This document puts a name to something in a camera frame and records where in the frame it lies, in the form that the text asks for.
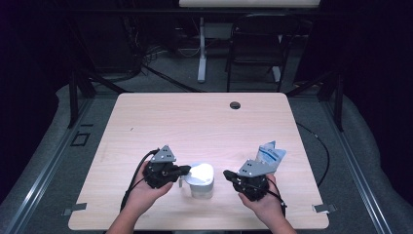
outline wire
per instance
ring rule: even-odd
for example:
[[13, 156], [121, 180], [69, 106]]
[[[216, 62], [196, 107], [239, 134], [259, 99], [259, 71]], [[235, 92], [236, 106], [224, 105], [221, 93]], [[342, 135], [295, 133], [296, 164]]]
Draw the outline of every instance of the wire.
[[189, 92], [193, 92], [193, 93], [205, 93], [205, 91], [203, 91], [203, 90], [195, 89], [195, 88], [192, 88], [192, 87], [187, 86], [185, 84], [182, 84], [182, 83], [168, 77], [167, 75], [165, 75], [165, 74], [163, 74], [163, 73], [147, 66], [146, 64], [142, 64], [142, 66], [145, 67], [150, 72], [154, 73], [155, 75], [161, 77], [164, 80], [167, 80], [167, 81], [171, 82], [174, 86], [176, 86], [176, 87], [178, 87], [178, 88], [180, 88], [184, 91], [189, 91]]
[[321, 184], [324, 182], [325, 176], [327, 175], [327, 172], [328, 172], [328, 170], [329, 170], [329, 168], [330, 168], [330, 153], [329, 153], [329, 151], [328, 151], [327, 146], [324, 144], [324, 142], [319, 138], [319, 136], [318, 136], [317, 134], [313, 133], [313, 131], [311, 131], [310, 129], [308, 129], [308, 128], [305, 127], [304, 125], [302, 125], [302, 124], [300, 124], [300, 123], [298, 123], [298, 122], [295, 122], [295, 123], [296, 123], [298, 126], [300, 126], [301, 128], [307, 130], [310, 134], [312, 134], [312, 135], [319, 141], [319, 143], [321, 143], [322, 147], [324, 147], [324, 149], [325, 149], [326, 158], [327, 158], [327, 165], [325, 166], [325, 170], [324, 170], [324, 173], [322, 174], [321, 179], [320, 179], [319, 182], [317, 183], [317, 187], [320, 187]]

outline desk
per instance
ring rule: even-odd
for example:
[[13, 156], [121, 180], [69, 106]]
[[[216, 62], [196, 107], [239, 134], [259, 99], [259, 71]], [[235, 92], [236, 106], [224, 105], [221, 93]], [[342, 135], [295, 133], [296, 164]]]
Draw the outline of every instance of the desk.
[[[241, 108], [232, 109], [237, 101]], [[189, 185], [175, 184], [136, 223], [146, 230], [266, 229], [244, 207], [222, 174], [236, 172], [254, 159], [260, 144], [276, 140], [287, 151], [275, 173], [288, 208], [286, 218], [296, 229], [328, 226], [322, 204], [288, 100], [283, 94], [123, 94], [120, 95], [94, 156], [69, 227], [105, 230], [113, 222], [125, 190], [141, 158], [168, 144], [177, 165], [206, 162], [214, 166], [213, 197], [191, 197]]]
[[[315, 9], [320, 0], [179, 0], [179, 7], [186, 8], [309, 8]], [[200, 21], [200, 65], [198, 82], [206, 80], [207, 56], [205, 44], [204, 19]], [[273, 68], [276, 81], [280, 78], [280, 70]]]

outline cable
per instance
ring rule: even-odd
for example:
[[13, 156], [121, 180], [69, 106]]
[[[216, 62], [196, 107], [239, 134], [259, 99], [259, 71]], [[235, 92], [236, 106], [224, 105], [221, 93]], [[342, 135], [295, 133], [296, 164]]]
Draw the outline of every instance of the cable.
[[155, 75], [161, 77], [164, 80], [167, 80], [167, 81], [171, 82], [174, 86], [176, 86], [176, 87], [178, 87], [178, 88], [180, 88], [184, 91], [189, 91], [189, 92], [193, 92], [193, 93], [205, 93], [205, 91], [203, 91], [203, 90], [195, 89], [195, 88], [192, 88], [192, 87], [187, 86], [185, 84], [182, 84], [182, 83], [168, 77], [167, 75], [165, 75], [165, 74], [163, 74], [163, 73], [161, 73], [157, 70], [154, 70], [153, 68], [147, 66], [146, 64], [142, 64], [142, 66], [145, 67], [150, 72], [154, 73]]
[[[285, 209], [287, 208], [287, 205], [286, 205], [285, 201], [282, 199], [282, 195], [281, 195], [281, 193], [280, 193], [280, 191], [279, 191], [279, 188], [277, 187], [277, 185], [276, 185], [272, 180], [270, 180], [270, 179], [267, 178], [267, 181], [270, 181], [270, 182], [275, 186], [278, 194], [275, 193], [275, 192], [273, 192], [273, 191], [270, 191], [270, 190], [265, 190], [265, 192], [273, 195], [274, 197], [277, 198], [277, 200], [279, 200], [280, 206], [282, 207], [282, 215], [285, 216]], [[262, 189], [262, 188], [260, 188], [260, 187], [257, 187], [257, 186], [254, 186], [254, 185], [249, 184], [249, 183], [246, 183], [245, 186], [252, 187], [252, 188], [254, 188], [254, 189], [264, 191], [264, 189]]]
[[298, 122], [295, 122], [295, 123], [296, 123], [298, 126], [300, 126], [301, 128], [307, 130], [310, 134], [312, 134], [312, 135], [319, 141], [319, 143], [321, 143], [322, 147], [324, 147], [324, 149], [325, 149], [326, 158], [327, 158], [327, 165], [325, 166], [325, 171], [324, 171], [324, 173], [322, 174], [321, 179], [320, 179], [319, 182], [317, 183], [317, 187], [320, 187], [321, 184], [322, 184], [322, 182], [323, 182], [324, 179], [325, 179], [325, 176], [327, 175], [327, 172], [328, 172], [329, 168], [330, 168], [330, 153], [329, 153], [329, 151], [328, 151], [327, 146], [324, 144], [324, 142], [322, 142], [322, 140], [319, 138], [319, 136], [318, 136], [317, 134], [313, 133], [313, 131], [311, 131], [310, 129], [308, 129], [308, 128], [305, 127], [304, 125], [302, 125], [302, 124], [300, 124], [300, 123], [298, 123]]
[[142, 164], [145, 162], [145, 160], [150, 156], [150, 155], [155, 155], [156, 153], [159, 152], [159, 148], [150, 151], [149, 153], [147, 153], [145, 156], [143, 156], [142, 160], [140, 160], [139, 165], [137, 165], [136, 170], [134, 171], [133, 177], [131, 178], [131, 183], [130, 186], [128, 187], [128, 190], [125, 192], [124, 198], [122, 199], [122, 203], [121, 203], [121, 210], [124, 208], [125, 204], [128, 201], [129, 195], [131, 193], [131, 191], [140, 183], [142, 182], [144, 179], [146, 179], [149, 175], [145, 176], [144, 178], [142, 178], [140, 181], [134, 183], [134, 179], [137, 176], [137, 173], [139, 172], [140, 168], [142, 167]]

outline gray mat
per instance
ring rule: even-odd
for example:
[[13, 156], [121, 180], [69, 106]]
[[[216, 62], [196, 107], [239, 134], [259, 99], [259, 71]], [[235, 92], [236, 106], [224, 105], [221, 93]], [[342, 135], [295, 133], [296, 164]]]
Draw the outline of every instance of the gray mat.
[[[292, 89], [291, 79], [294, 67], [299, 58], [292, 58], [292, 65], [286, 72], [286, 82], [283, 90]], [[156, 68], [170, 77], [184, 82], [194, 88], [207, 92], [225, 92], [226, 73], [224, 72], [225, 58], [211, 56], [207, 61], [206, 82], [197, 82], [198, 57], [182, 58], [177, 55], [159, 54], [158, 59], [151, 62], [151, 67]], [[140, 93], [183, 92], [171, 83], [148, 73], [117, 83], [124, 89]], [[64, 158], [56, 171], [54, 179], [49, 184], [46, 193], [37, 206], [33, 216], [28, 221], [24, 233], [74, 233], [67, 227], [69, 216], [62, 216], [64, 209], [76, 203], [79, 192], [86, 178], [89, 166], [97, 149], [104, 127], [115, 103], [114, 93], [107, 88], [96, 84], [98, 96], [80, 124], [80, 133], [90, 134], [85, 146], [71, 146], [64, 151]], [[54, 144], [61, 138], [68, 124], [67, 89], [61, 96], [59, 115], [53, 125], [57, 125], [45, 136], [43, 145], [39, 146], [33, 162], [24, 172], [19, 184], [1, 205], [1, 227], [5, 230], [10, 219], [27, 194], [39, 170], [48, 158], [52, 157]], [[290, 98], [291, 108], [297, 122], [316, 133], [327, 145], [330, 153], [330, 168], [323, 184], [319, 187], [321, 198], [325, 204], [334, 204], [338, 211], [329, 215], [330, 225], [325, 230], [300, 230], [299, 233], [376, 233], [369, 213], [365, 208], [359, 192], [353, 182], [348, 169], [342, 146], [331, 126], [328, 125], [327, 116], [322, 111], [320, 103], [314, 96]], [[380, 155], [374, 142], [374, 137], [369, 132], [357, 109], [345, 99], [343, 109], [343, 125], [345, 134], [354, 150], [366, 178], [377, 195], [379, 204], [383, 207], [394, 233], [412, 233], [413, 209], [406, 204], [392, 189], [380, 169]], [[297, 127], [303, 139], [309, 161], [314, 171], [316, 181], [319, 181], [326, 167], [326, 154], [324, 148], [312, 134], [301, 127]]]

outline chair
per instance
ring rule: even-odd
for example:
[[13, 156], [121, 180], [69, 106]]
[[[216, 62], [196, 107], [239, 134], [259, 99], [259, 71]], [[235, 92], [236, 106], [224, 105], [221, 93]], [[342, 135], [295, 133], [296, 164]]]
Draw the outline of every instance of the chair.
[[277, 92], [288, 57], [291, 39], [299, 29], [299, 19], [292, 15], [249, 14], [237, 19], [231, 30], [230, 48], [225, 71], [228, 73], [227, 92], [230, 92], [232, 64], [273, 66], [281, 70]]

